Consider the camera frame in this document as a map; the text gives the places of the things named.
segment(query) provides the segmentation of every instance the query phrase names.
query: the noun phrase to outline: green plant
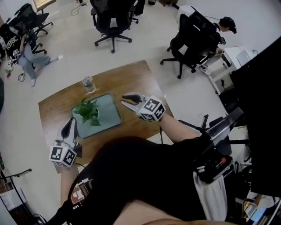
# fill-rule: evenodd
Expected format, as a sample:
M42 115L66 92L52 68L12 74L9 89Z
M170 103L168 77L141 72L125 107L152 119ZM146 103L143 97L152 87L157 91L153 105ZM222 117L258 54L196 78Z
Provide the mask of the green plant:
M74 113L79 114L83 118L83 123L90 121L91 126L100 126L100 122L97 119L98 110L97 110L97 101L85 101L85 98L75 106Z

